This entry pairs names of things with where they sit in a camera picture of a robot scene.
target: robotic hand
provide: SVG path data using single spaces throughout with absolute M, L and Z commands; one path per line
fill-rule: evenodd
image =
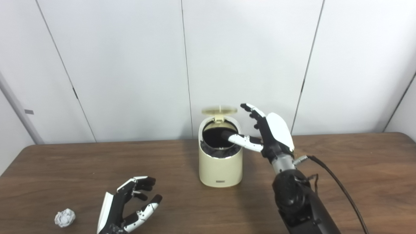
M 318 195 L 311 189 L 310 177 L 296 166 L 308 159 L 294 160 L 294 145 L 285 121 L 277 114 L 265 115 L 250 104 L 241 104 L 257 121 L 262 139 L 224 131 L 222 138 L 244 148 L 261 152 L 276 173 L 272 184 L 275 202 L 290 234 L 341 234 Z
M 162 196 L 156 195 L 147 205 L 123 219 L 124 205 L 132 197 L 146 201 L 147 196 L 139 190 L 151 191 L 155 182 L 155 178 L 147 176 L 133 177 L 118 187 L 115 195 L 106 192 L 97 234 L 127 234 L 142 225 L 156 210 Z

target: black robotic finger segment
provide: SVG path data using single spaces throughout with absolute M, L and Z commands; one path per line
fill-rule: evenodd
M 248 107 L 246 103 L 242 103 L 240 106 L 241 106 L 241 107 L 242 107 L 245 111 L 247 111 L 247 112 L 251 112 L 251 108 L 250 108 L 250 107 Z
M 156 179 L 152 177 L 147 177 L 145 179 L 139 179 L 137 180 L 138 185 L 150 185 L 153 186 L 156 184 Z
M 253 144 L 262 144 L 261 139 L 257 137 L 250 136 L 250 142 Z
M 163 197 L 160 194 L 156 194 L 149 203 L 157 203 L 159 204 L 162 201 Z
M 152 191 L 153 187 L 150 185 L 137 186 L 136 190 Z
M 134 193 L 134 197 L 137 197 L 142 201 L 147 201 L 148 199 L 148 197 L 143 193 Z

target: cream trash can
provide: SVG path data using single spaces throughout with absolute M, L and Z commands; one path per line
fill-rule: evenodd
M 210 187 L 224 188 L 238 184 L 243 178 L 243 149 L 221 137 L 224 130 L 241 134 L 238 122 L 229 116 L 236 108 L 205 108 L 210 115 L 199 126 L 199 178 Z

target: brown tabletop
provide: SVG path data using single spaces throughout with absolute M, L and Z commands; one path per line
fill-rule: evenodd
M 296 155 L 314 154 L 338 176 L 356 202 L 371 233 L 416 233 L 416 144 L 400 133 L 295 136 Z M 318 165 L 319 196 L 342 233 L 363 233 L 333 179 Z M 157 179 L 150 196 L 163 195 L 136 234 L 279 234 L 287 230 L 277 213 L 274 172 L 259 153 L 244 151 L 244 177 L 216 189 L 198 177 L 196 140 L 34 145 L 25 148 L 0 177 L 0 233 L 91 234 L 104 193 L 133 176 Z M 143 205 L 128 203 L 125 214 Z M 54 224 L 71 208 L 75 222 Z

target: white robotic fingertip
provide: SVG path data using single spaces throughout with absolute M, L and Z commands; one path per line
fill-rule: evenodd
M 238 134 L 234 134 L 228 137 L 228 141 L 256 152 L 261 152 L 263 149 L 261 144 L 252 143 L 250 141 L 250 136 L 242 137 Z

